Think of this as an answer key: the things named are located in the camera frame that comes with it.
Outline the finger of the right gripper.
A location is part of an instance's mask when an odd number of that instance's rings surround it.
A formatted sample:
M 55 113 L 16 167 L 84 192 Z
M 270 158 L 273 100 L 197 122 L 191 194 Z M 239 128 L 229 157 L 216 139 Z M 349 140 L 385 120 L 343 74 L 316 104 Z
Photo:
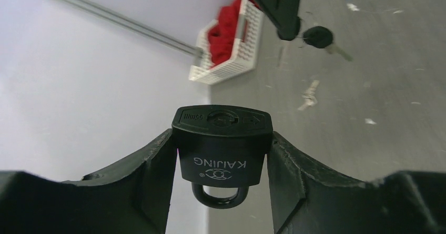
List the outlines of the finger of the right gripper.
M 300 0 L 254 0 L 274 24 L 281 40 L 294 40 L 301 27 Z

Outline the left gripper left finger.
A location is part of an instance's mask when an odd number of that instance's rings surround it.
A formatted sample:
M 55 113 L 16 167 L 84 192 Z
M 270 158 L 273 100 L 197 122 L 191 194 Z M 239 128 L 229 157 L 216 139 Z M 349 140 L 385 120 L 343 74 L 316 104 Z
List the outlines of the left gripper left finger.
M 177 150 L 171 130 L 79 181 L 1 172 L 1 233 L 165 233 Z

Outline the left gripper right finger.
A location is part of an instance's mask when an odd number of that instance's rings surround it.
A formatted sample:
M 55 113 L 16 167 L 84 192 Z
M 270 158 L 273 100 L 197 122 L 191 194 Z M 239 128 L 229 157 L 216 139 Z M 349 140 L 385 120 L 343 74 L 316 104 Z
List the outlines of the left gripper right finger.
M 275 233 L 445 233 L 445 173 L 344 175 L 273 134 L 267 156 Z

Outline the black key bunch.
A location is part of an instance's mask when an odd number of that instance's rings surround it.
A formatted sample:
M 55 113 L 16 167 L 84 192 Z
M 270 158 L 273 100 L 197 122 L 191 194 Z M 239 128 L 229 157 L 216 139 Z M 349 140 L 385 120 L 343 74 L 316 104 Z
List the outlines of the black key bunch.
M 335 43 L 335 37 L 331 30 L 323 26 L 314 26 L 302 33 L 303 41 L 310 46 L 324 49 L 328 54 L 339 54 L 347 61 L 353 58 Z

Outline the black padlock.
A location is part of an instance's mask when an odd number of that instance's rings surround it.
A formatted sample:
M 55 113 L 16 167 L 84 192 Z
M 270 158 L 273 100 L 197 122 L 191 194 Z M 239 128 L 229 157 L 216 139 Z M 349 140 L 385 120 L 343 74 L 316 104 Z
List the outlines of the black padlock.
M 249 187 L 260 183 L 273 138 L 268 113 L 229 105 L 185 106 L 177 109 L 171 127 L 182 178 L 203 205 L 234 208 Z

